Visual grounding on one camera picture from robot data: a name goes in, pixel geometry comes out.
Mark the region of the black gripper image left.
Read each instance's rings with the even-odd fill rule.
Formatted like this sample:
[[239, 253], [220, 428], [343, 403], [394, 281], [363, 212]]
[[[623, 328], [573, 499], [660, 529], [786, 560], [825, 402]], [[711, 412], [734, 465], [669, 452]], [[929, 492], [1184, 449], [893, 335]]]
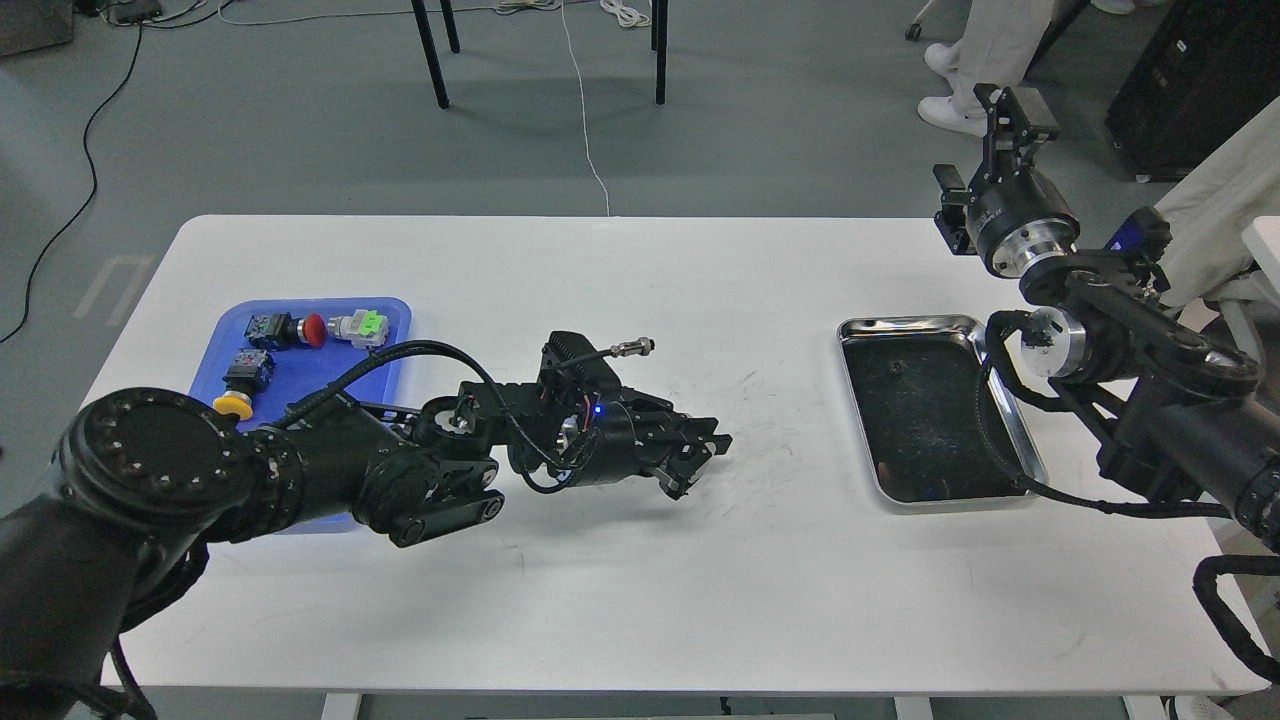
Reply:
[[[607, 363], [648, 355], [654, 347], [653, 340], [641, 337], [600, 351], [584, 334], [552, 332], [536, 387], [518, 420], [527, 438], [516, 436], [508, 446], [512, 469], [530, 477], [545, 468], [554, 483], [534, 483], [541, 493], [640, 475], [657, 480], [675, 501], [686, 496], [714, 457], [708, 441], [718, 420], [691, 416], [669, 400], [622, 386]], [[645, 450], [646, 441], [673, 438], [680, 442], [655, 457]]]

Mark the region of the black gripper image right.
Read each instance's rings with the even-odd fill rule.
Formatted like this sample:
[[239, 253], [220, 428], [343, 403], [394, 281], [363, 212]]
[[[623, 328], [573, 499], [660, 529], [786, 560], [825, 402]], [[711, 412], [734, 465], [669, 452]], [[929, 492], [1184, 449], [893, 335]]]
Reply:
[[973, 190], [955, 165], [933, 165], [934, 225], [952, 255], [978, 255], [991, 275], [1019, 279], [1039, 260], [1068, 254], [1080, 233], [1057, 186], [1027, 176], [1060, 124], [1037, 88], [977, 85], [974, 95], [987, 122], [982, 160]]

